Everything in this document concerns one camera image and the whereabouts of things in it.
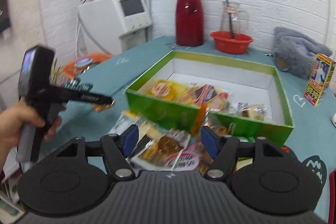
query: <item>metal screw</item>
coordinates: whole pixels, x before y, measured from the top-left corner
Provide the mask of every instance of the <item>metal screw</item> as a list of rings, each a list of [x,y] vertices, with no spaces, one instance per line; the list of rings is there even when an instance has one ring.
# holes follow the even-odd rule
[[[132,171],[126,168],[118,169],[115,174],[120,178],[128,178],[132,175]]]
[[[221,178],[224,175],[224,172],[218,169],[213,169],[208,171],[208,176],[213,179]]]

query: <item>ridged black surface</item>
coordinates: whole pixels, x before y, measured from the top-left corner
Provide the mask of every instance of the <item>ridged black surface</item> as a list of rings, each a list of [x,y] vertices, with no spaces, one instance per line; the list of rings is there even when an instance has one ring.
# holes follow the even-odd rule
[[[274,217],[256,212],[221,182],[210,182],[198,171],[142,172],[120,182],[96,208],[68,218],[45,218],[27,213],[19,224],[322,224],[313,212]]]

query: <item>heart pattern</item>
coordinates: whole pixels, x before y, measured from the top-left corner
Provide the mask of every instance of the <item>heart pattern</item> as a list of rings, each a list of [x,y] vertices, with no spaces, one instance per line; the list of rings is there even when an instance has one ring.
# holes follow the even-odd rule
[[[127,58],[120,58],[117,61],[116,65],[124,64],[124,63],[127,63],[128,61],[129,61],[129,59],[127,59]]]
[[[301,97],[298,96],[298,95],[294,95],[294,96],[293,96],[293,100],[294,100],[294,102],[297,103],[300,107],[303,107],[303,106],[306,104],[305,101],[303,101],[303,102],[301,103],[301,101],[304,100],[304,98],[301,98]]]

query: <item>green cardboard box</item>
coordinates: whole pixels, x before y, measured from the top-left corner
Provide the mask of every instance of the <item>green cardboard box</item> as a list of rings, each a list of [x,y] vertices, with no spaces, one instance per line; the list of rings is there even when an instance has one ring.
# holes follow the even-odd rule
[[[170,129],[190,131],[198,108],[147,95],[158,80],[209,84],[231,92],[232,103],[264,104],[264,122],[213,112],[222,125],[235,123],[234,136],[264,136],[283,145],[294,128],[291,109],[275,67],[216,55],[172,51],[126,89],[130,110]]]

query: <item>red thermos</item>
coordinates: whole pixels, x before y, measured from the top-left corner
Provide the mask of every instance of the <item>red thermos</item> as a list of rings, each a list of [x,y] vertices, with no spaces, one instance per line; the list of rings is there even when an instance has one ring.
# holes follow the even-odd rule
[[[201,0],[177,0],[176,43],[182,46],[203,45],[203,8]]]

